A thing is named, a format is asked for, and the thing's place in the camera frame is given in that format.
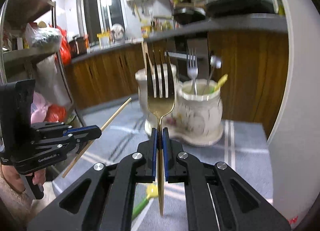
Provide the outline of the left hand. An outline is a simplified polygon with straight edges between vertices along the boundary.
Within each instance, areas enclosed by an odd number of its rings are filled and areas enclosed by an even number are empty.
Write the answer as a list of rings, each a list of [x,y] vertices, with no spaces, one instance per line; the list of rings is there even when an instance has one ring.
[[[10,187],[14,191],[16,191],[19,194],[25,191],[23,181],[21,180],[20,175],[13,166],[1,165],[1,170],[7,184],[10,185]],[[32,181],[33,185],[43,185],[46,181],[46,169],[41,169],[39,171],[34,172]]]

